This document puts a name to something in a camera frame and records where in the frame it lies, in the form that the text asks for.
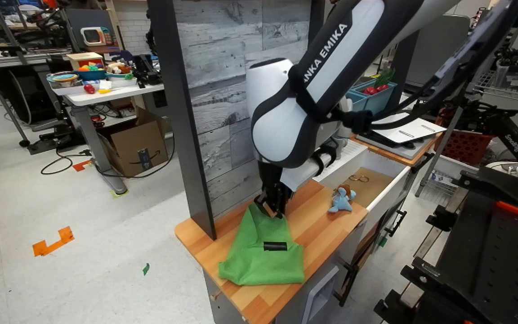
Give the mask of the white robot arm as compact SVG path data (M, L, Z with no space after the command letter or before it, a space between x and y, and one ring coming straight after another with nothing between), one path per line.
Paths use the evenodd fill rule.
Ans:
M271 58L246 71L249 136L260 175L255 204L269 217L339 154L336 134L370 120L339 102L390 46L458 0L338 0L300 60Z

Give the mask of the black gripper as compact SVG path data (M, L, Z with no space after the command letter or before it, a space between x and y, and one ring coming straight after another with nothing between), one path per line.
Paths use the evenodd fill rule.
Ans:
M260 195L253 204L269 219L280 219L293 192L280 183L282 170L266 163L258 165Z

